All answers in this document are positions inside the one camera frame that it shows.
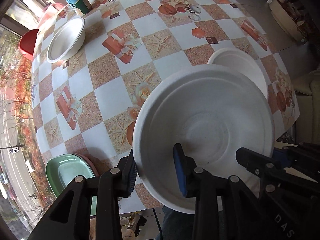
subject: patterned tablecloth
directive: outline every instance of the patterned tablecloth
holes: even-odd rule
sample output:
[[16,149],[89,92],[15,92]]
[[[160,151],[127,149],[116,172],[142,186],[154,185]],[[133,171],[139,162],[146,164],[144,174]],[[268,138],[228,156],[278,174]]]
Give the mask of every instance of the patterned tablecloth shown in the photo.
[[[252,56],[268,84],[276,138],[299,116],[284,63],[265,31],[236,0],[89,0],[85,41],[65,62],[47,62],[57,30],[78,17],[67,9],[38,35],[32,63],[32,113],[45,162],[68,152],[99,173],[129,154],[137,115],[152,90],[220,48]],[[137,178],[120,212],[159,206]]]

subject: road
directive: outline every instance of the road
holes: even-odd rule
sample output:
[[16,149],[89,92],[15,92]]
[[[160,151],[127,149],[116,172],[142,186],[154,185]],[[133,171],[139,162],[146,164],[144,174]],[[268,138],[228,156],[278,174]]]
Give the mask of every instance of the road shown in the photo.
[[[12,116],[10,112],[14,109],[14,103],[5,104],[4,102],[10,102],[7,98],[14,98],[14,89],[4,88],[0,91],[0,100],[2,102],[0,106],[0,147],[8,147],[16,145],[17,143],[17,130],[16,130],[16,118]],[[21,151],[15,154],[10,154],[9,149],[1,150],[2,160],[5,165],[5,169],[12,185],[14,192],[17,195],[17,203],[23,210],[32,210],[36,206],[39,206],[37,200],[29,198],[35,192],[35,186],[30,176],[28,168],[25,164],[25,160]],[[39,211],[32,210],[27,212],[30,219],[30,224],[35,227],[37,222],[36,216]]]

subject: paper bowl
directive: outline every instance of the paper bowl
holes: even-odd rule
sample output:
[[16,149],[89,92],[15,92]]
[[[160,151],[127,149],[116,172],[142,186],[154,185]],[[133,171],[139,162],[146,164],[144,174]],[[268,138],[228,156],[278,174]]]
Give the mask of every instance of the paper bowl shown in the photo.
[[84,43],[84,19],[72,19],[63,25],[54,35],[48,47],[49,63],[66,60],[76,54]]
[[173,146],[215,176],[239,176],[252,190],[259,178],[236,161],[246,147],[270,157],[274,126],[269,105],[246,76],[220,65],[185,68],[160,83],[144,102],[133,133],[133,155],[146,189],[165,206],[194,213],[195,199],[183,198]]
[[240,72],[255,83],[268,100],[268,85],[263,70],[247,53],[234,48],[219,49],[211,55],[208,64],[222,65]]

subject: red chair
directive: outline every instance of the red chair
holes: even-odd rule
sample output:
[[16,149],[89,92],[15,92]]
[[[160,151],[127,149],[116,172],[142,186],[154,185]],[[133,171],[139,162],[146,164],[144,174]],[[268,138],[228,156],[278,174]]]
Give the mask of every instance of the red chair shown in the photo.
[[28,31],[19,42],[19,51],[21,54],[33,61],[33,52],[35,50],[38,29]]

